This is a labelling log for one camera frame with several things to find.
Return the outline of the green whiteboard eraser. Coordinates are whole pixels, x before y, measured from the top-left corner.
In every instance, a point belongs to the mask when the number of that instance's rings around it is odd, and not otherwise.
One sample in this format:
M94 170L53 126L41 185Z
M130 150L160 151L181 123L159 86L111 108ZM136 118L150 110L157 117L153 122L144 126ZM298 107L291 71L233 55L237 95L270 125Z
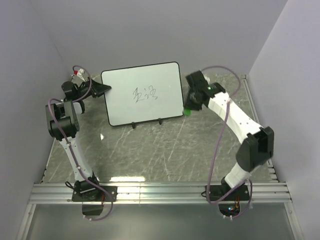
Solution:
M183 109L183 115L184 116L190 116L192 111L189 108L184 108Z

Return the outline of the white whiteboard black frame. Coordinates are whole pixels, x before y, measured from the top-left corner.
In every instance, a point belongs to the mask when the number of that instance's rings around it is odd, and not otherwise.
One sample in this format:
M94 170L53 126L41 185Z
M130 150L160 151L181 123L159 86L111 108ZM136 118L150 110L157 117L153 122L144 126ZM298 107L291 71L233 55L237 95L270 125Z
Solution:
M112 127L181 117L184 110L177 62L105 70L101 81Z

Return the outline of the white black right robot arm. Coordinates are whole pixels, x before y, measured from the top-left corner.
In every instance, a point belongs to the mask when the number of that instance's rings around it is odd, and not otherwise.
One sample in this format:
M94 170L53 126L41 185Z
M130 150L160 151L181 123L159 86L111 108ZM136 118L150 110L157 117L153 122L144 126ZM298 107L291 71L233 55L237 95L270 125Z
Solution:
M187 75L186 81L188 93L184 109L200 111L206 107L213 111L224 121L223 126L232 130L240 143L235 156L236 163L231 171L216 189L208 186L205 194L210 201L232 200L251 173L273 157L275 133L271 127L262 127L251 119L219 83L210 83L200 70Z

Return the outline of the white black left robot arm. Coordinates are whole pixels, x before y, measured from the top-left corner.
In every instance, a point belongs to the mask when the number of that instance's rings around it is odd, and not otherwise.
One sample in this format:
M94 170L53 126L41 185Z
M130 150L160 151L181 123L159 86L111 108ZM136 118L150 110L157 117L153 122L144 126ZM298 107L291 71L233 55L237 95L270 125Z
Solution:
M48 132L63 147L73 170L75 183L72 185L66 182L65 185L82 201L96 201L105 197L112 201L112 195L100 186L98 178L88 164L80 147L78 135L80 131L78 115L85 112L83 100L90 96L98 98L111 87L89 77L88 81L80 85L66 81L61 88L64 99L49 99L45 113Z

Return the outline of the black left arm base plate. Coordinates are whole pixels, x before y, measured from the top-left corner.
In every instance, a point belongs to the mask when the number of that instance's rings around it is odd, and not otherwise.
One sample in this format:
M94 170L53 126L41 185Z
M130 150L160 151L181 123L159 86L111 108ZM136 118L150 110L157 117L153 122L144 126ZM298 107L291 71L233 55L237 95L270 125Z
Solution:
M117 199L118 187L113 185L102 185L105 191L107 191L110 196L108 196L104 191L96 188L91 188L88 190L76 192L72 194L72 202L114 202Z

